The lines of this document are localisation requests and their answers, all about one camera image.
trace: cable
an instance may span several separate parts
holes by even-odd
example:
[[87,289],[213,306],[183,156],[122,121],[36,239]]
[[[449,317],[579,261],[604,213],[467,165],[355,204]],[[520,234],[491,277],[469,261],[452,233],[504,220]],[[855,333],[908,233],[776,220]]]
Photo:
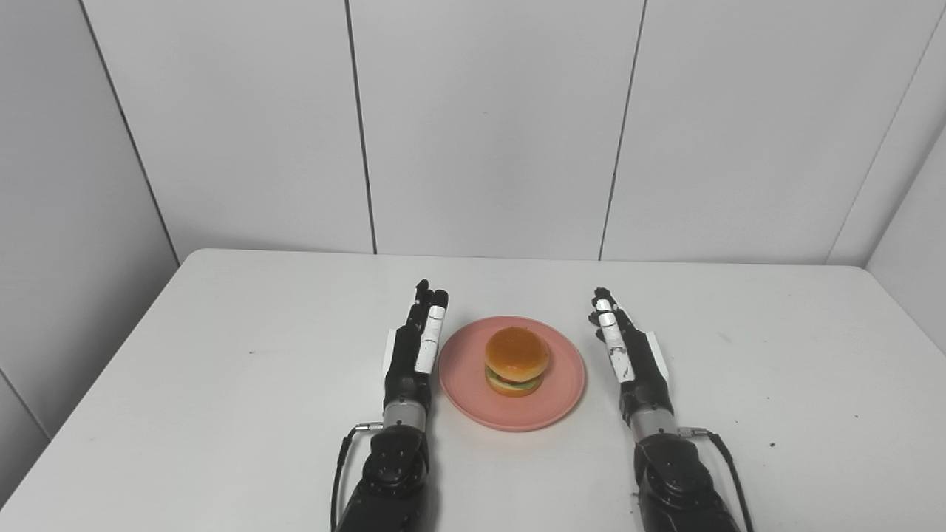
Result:
[[749,518],[749,506],[745,504],[745,494],[743,493],[743,483],[739,481],[739,473],[736,472],[736,465],[732,460],[732,453],[727,449],[726,444],[723,443],[723,438],[720,437],[717,433],[707,431],[706,436],[709,437],[709,441],[716,446],[716,449],[719,450],[719,453],[723,455],[723,459],[726,460],[726,465],[729,466],[729,474],[732,475],[732,484],[736,487],[736,496],[739,497],[739,506],[743,509],[743,521],[745,522],[745,532],[755,532],[755,529],[752,527],[752,519]]
[[339,483],[342,481],[342,469],[345,465],[345,458],[348,457],[348,449],[352,446],[352,441],[355,439],[355,433],[358,431],[358,427],[354,427],[351,432],[344,438],[342,438],[342,448],[339,449],[339,464],[335,468],[335,481],[332,483],[332,509],[329,512],[329,519],[331,524],[329,530],[335,530],[336,517],[339,510]]
[[335,481],[332,482],[332,507],[328,512],[329,519],[329,530],[335,532],[335,526],[337,524],[337,517],[339,511],[339,484],[342,482],[342,470],[345,466],[345,459],[348,457],[348,450],[352,446],[352,441],[355,440],[355,433],[369,432],[369,431],[380,431],[384,428],[384,423],[375,421],[372,423],[359,423],[352,427],[352,430],[349,431],[348,435],[342,438],[342,447],[339,449],[339,462],[335,467]]

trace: hamburger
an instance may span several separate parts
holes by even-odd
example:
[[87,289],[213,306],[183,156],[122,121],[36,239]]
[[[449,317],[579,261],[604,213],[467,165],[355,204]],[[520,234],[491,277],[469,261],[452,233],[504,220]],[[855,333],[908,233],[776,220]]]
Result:
[[486,381],[511,398],[528,396],[542,384],[549,348],[534,332],[504,328],[486,342]]

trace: robotic arm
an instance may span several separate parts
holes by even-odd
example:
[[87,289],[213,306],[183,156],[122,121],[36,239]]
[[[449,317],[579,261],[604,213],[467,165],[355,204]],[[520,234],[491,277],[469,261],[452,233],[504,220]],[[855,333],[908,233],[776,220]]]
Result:
[[[428,529],[430,371],[437,357],[447,293],[417,285],[407,322],[394,337],[391,366],[384,378],[384,421],[358,425],[342,442],[332,496],[332,530],[338,532],[421,532]],[[361,480],[336,527],[337,487],[354,432],[380,430]]]
[[595,311],[588,320],[599,328],[596,334],[607,347],[621,384],[621,416],[637,442],[634,475],[644,530],[738,532],[713,487],[710,472],[689,440],[695,435],[706,435],[729,463],[743,507],[746,532],[752,532],[739,477],[722,440],[705,429],[676,426],[666,365],[654,336],[634,327],[607,289],[597,289],[591,304]]

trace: white wall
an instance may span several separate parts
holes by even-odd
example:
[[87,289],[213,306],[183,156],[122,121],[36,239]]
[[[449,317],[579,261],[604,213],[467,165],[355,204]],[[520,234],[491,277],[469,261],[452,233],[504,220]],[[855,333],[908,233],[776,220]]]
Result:
[[937,24],[832,248],[829,264],[867,263],[864,250],[877,247],[937,140],[946,120],[946,24],[941,13]]
[[380,253],[598,256],[641,0],[353,0]]
[[[0,3],[0,72],[0,368],[54,434],[176,264],[79,3]],[[0,501],[42,444],[0,381]]]
[[946,352],[946,131],[867,269]]
[[824,263],[944,6],[651,2],[604,258]]
[[[180,255],[371,250],[343,2],[86,3]],[[378,251],[596,258],[641,8],[351,0]],[[944,8],[649,3],[603,257],[863,265]]]
[[181,259],[371,253],[342,0],[85,5]]

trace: burger patty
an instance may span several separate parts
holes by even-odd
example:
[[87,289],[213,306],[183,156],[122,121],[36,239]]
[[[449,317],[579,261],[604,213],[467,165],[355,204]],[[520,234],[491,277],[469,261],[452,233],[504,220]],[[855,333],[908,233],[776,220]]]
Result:
[[509,384],[510,386],[513,386],[515,388],[528,388],[532,386],[534,382],[542,378],[542,375],[540,374],[537,377],[533,377],[527,381],[510,381],[509,379],[504,379],[503,377],[501,377],[497,372],[490,369],[489,366],[486,367],[486,376],[489,377],[490,379],[496,379],[497,381],[502,382],[503,384]]

